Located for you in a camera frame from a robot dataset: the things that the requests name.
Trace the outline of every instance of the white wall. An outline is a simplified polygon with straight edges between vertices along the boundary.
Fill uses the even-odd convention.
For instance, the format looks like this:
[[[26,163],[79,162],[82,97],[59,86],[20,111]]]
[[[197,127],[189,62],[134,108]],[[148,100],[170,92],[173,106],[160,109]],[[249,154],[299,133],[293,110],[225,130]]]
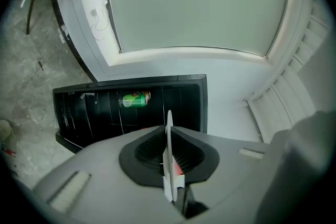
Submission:
[[[320,48],[298,72],[317,111],[336,109],[336,32],[332,30]]]
[[[177,74],[206,74],[208,83],[208,133],[258,141],[253,117],[243,108],[230,119],[232,105],[242,100],[268,76],[267,61],[232,59],[171,58],[109,66],[92,37],[82,0],[58,0],[61,14],[79,54],[98,81],[169,76]]]

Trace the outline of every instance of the green soda can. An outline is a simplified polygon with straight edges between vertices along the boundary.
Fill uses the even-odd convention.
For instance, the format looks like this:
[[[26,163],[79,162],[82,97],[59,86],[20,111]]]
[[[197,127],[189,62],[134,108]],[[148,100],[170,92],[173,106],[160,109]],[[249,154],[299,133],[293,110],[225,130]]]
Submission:
[[[125,108],[142,108],[147,105],[147,98],[142,92],[137,92],[124,95],[121,103]]]

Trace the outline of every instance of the concrete floor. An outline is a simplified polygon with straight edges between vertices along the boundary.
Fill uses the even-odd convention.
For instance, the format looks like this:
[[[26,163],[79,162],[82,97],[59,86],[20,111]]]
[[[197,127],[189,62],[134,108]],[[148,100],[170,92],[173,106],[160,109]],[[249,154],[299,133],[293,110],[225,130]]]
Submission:
[[[13,127],[3,156],[18,179],[32,188],[73,155],[55,141],[53,88],[91,80],[62,44],[50,0],[36,0],[31,33],[25,34],[29,1],[20,8],[20,0],[12,0],[1,21],[0,119]]]

